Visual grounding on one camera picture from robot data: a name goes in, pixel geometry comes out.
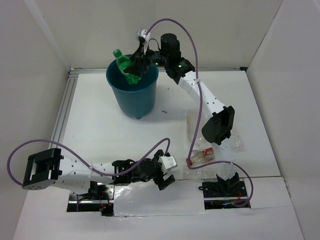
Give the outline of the green soda bottle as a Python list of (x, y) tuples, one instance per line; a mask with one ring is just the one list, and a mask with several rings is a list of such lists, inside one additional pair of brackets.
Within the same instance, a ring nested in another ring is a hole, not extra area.
[(136, 85), (140, 81), (141, 77), (134, 75), (132, 73), (125, 72), (125, 69), (132, 64), (130, 57), (127, 55), (124, 55), (120, 49), (115, 49), (113, 51), (113, 55), (116, 58), (116, 64), (117, 64), (118, 69), (124, 75), (128, 84)]

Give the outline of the clear bottle front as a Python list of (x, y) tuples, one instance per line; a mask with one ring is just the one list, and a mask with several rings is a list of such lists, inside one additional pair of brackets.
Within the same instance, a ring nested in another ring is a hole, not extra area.
[(217, 170), (215, 168), (204, 167), (199, 169), (189, 169), (187, 166), (182, 170), (183, 180), (208, 180), (215, 179)]

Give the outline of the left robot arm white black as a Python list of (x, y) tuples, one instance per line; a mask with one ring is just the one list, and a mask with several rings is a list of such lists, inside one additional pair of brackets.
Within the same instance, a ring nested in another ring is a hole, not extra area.
[(178, 166), (169, 153), (158, 150), (153, 158), (145, 158), (138, 166), (132, 159), (85, 166), (80, 160), (62, 156), (61, 149), (51, 148), (30, 155), (27, 159), (22, 188), (43, 190), (50, 186), (69, 190), (92, 200), (99, 187), (127, 186), (136, 182), (153, 181), (159, 190), (175, 182), (167, 173)]

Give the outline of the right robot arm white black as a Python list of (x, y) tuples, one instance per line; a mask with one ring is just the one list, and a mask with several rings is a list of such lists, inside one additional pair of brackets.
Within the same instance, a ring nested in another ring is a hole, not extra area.
[(135, 83), (152, 67), (163, 67), (169, 78), (185, 90), (199, 103), (199, 115), (205, 120), (202, 136), (216, 149), (219, 157), (228, 157), (229, 138), (233, 129), (235, 110), (219, 101), (200, 80), (197, 69), (182, 57), (180, 42), (173, 33), (165, 33), (160, 38), (157, 50), (149, 48), (150, 33), (143, 29), (137, 35), (139, 46), (130, 56), (130, 64), (123, 73), (130, 83)]

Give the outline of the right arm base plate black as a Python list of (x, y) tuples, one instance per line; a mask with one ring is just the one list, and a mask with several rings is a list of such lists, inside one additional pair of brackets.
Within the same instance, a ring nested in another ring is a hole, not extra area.
[(205, 210), (234, 209), (236, 202), (242, 200), (242, 204), (248, 197), (244, 181), (226, 192), (219, 189), (218, 182), (202, 182), (198, 190), (203, 194)]

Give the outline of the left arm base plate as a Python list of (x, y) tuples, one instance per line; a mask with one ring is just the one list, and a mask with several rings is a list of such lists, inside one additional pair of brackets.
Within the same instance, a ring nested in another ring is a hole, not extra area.
[(115, 186), (91, 181), (88, 192), (75, 194), (71, 192), (67, 203), (68, 213), (99, 212), (101, 216), (114, 216)]

